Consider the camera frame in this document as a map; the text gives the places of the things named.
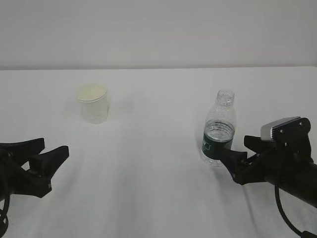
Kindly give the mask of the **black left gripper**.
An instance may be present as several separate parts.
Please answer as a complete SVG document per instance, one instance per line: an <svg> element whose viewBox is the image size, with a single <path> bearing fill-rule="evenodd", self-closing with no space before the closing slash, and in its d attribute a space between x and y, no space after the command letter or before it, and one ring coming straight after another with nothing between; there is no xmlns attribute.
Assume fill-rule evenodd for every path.
<svg viewBox="0 0 317 238"><path fill-rule="evenodd" d="M42 198L52 191L51 178L69 157L69 148L60 146L40 154L44 148L44 138L0 144L1 198L12 194ZM26 156L31 156L27 170L13 159Z"/></svg>

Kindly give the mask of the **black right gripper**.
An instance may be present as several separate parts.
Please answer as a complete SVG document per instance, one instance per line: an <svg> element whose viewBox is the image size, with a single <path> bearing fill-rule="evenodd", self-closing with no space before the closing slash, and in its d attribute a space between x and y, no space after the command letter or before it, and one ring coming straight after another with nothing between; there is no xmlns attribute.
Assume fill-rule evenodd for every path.
<svg viewBox="0 0 317 238"><path fill-rule="evenodd" d="M287 150L275 150L273 141L263 141L260 137L245 135L244 146L255 152L247 157L247 152L218 148L215 158L220 160L231 174L233 180L245 185L275 181L277 174L282 174L289 167L299 167L312 162L312 158Z"/></svg>

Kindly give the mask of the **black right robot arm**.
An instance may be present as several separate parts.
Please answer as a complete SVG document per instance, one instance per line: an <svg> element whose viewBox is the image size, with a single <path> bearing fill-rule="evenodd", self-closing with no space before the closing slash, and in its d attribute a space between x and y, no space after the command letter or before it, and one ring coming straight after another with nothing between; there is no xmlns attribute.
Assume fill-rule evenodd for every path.
<svg viewBox="0 0 317 238"><path fill-rule="evenodd" d="M246 135L244 145L255 154L218 148L215 157L227 168L233 181L249 183L279 182L279 188L316 207L317 166L311 158L311 144L306 136L292 143L279 144Z"/></svg>

